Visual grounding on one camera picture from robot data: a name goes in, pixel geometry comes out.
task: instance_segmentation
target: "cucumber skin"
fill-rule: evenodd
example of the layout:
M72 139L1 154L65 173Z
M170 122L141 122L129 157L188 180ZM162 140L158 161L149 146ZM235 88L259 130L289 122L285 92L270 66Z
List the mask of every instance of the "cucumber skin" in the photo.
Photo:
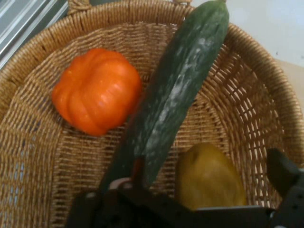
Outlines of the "cucumber skin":
M226 4L208 1L194 9L176 31L116 148L100 183L101 193L112 181L130 177L138 156L145 157L145 187L156 179L222 47L228 21Z

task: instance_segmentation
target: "orange bell pepper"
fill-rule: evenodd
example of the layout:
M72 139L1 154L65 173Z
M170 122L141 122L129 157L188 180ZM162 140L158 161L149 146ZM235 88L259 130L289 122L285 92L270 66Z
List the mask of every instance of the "orange bell pepper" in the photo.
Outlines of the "orange bell pepper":
M52 101L72 126L99 136L125 122L141 91L139 74L123 55L96 48L72 61Z

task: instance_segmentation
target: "wicker basket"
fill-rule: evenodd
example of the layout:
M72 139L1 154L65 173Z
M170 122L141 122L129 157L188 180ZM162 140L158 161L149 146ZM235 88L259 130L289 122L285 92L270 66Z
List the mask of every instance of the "wicker basket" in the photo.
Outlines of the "wicker basket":
M90 48L123 53L145 85L191 6L127 0L92 7L70 0L69 16L45 29L0 71L0 227L63 227L72 197L92 189L124 127L104 137L60 118L50 94L72 59ZM248 34L230 24L222 50L178 132L154 191L174 194L180 153L217 145L239 170L248 203L276 207L266 177L266 148L304 163L304 123L282 69Z

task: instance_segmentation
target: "yellow fruit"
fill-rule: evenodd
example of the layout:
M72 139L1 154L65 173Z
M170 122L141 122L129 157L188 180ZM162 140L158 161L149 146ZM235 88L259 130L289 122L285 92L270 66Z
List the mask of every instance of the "yellow fruit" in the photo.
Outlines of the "yellow fruit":
M197 144L180 157L175 181L177 201L191 210L246 205L240 175L210 143Z

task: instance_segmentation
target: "basket handle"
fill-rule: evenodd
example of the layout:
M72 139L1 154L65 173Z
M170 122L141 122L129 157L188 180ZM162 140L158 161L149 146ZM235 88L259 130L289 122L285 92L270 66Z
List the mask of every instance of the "basket handle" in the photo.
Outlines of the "basket handle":
M77 13L79 11L88 10L92 7L90 0L67 0L69 5L68 15ZM173 3L186 3L188 6L191 4L192 0L172 0Z
M72 15L74 13L88 10L92 7L90 4L90 0L67 0L69 10L68 10L68 15Z

